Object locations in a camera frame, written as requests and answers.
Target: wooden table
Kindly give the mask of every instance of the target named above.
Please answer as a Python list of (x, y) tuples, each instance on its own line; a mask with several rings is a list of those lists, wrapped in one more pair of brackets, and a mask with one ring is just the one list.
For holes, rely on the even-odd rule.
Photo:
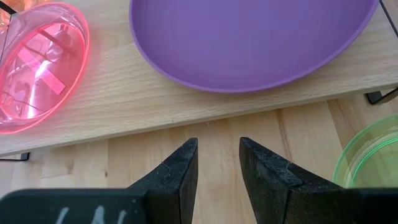
[(65, 0), (89, 23), (92, 53), (80, 87), (55, 115), (0, 136), (0, 155), (302, 105), (398, 85), (398, 41), (381, 7), (336, 60), (289, 85), (250, 95), (191, 90), (145, 63), (129, 31), (128, 0)]
[(0, 197), (36, 187), (127, 187), (190, 137), (199, 140), (193, 223), (255, 223), (239, 165), (247, 136), (326, 179), (348, 141), (398, 113), (398, 99), (370, 106), (363, 95), (235, 118), (33, 151), (28, 162), (0, 162)]

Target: light wood surface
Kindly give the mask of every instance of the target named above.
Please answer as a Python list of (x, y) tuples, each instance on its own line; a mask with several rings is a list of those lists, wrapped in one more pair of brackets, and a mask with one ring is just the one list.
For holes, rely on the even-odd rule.
[(396, 113), (398, 99), (370, 106), (357, 95), (34, 151), (29, 162), (0, 162), (0, 197), (21, 188), (127, 187), (196, 136), (199, 178), (193, 223), (255, 223), (239, 164), (241, 136), (331, 179), (348, 141), (365, 126)]
[(398, 41), (379, 7), (366, 30), (332, 63), (297, 82), (250, 95), (191, 90), (143, 60), (129, 31), (128, 0), (65, 0), (89, 23), (92, 52), (77, 91), (44, 123), (0, 136), (0, 155), (227, 118), (398, 84)]

